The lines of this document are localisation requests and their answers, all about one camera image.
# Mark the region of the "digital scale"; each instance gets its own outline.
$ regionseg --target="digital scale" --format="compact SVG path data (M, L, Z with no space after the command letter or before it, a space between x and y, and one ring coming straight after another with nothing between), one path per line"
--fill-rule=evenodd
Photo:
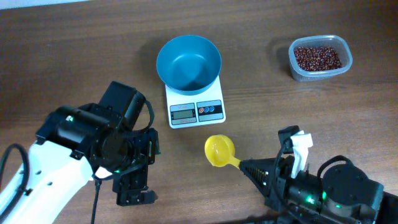
M204 91L193 96L181 95L166 85L167 111L171 128L187 128L225 121L220 77Z

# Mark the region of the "wood grain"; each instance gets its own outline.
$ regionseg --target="wood grain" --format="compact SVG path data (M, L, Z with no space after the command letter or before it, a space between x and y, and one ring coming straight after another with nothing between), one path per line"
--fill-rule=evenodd
M101 187L96 223L219 223L270 211L233 167L210 166L206 138L225 134L240 159L274 157L277 131L298 124L313 134L310 172L335 155L398 194L397 1L90 1L0 11L0 152L29 147L61 105L98 102L112 80L136 87L154 107L162 155L150 167L152 205L119 207ZM182 34L212 40L223 58L223 124L172 130L160 48ZM287 49L299 37L344 38L353 66L319 82L292 79ZM144 111L137 128L146 125ZM7 182L21 160L12 154ZM94 183L56 223L88 223Z

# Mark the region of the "transparent container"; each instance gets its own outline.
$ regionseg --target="transparent container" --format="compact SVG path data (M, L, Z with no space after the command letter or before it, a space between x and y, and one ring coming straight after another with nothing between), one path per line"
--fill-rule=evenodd
M338 53L338 58L341 62L341 68L308 72L299 67L293 50L298 47L333 47ZM290 71L293 78L299 82L316 81L326 78L334 77L348 71L353 64L353 56L349 51L348 45L341 37L336 35L318 35L313 37L304 37L295 40L289 47Z

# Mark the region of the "red beans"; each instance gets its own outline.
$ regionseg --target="red beans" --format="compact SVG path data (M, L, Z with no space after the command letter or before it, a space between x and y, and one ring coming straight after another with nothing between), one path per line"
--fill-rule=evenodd
M299 47L294 56L301 69L308 72L341 68L337 52L331 47Z

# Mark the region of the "scale control panel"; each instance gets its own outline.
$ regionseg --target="scale control panel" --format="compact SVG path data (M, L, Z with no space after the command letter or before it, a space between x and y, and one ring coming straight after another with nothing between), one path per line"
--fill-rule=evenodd
M221 100L211 100L204 102L185 103L170 107L170 117L172 125L192 124L192 126L219 123L211 122L224 119Z

